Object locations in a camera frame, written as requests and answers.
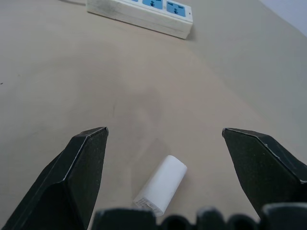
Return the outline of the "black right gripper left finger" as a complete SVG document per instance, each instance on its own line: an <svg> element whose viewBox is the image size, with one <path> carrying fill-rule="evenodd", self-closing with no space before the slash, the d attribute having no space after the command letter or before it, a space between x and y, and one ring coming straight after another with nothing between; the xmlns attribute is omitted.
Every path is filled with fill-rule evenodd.
<svg viewBox="0 0 307 230"><path fill-rule="evenodd" d="M100 189L107 127L81 132L39 174L5 230L85 230Z"/></svg>

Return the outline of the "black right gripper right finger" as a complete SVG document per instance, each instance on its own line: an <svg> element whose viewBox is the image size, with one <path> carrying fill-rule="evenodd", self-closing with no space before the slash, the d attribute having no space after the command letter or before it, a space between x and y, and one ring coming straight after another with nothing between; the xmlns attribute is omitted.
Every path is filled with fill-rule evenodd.
<svg viewBox="0 0 307 230"><path fill-rule="evenodd" d="M307 201L307 166L273 137L236 128L224 128L222 136L240 185L258 214L266 204Z"/></svg>

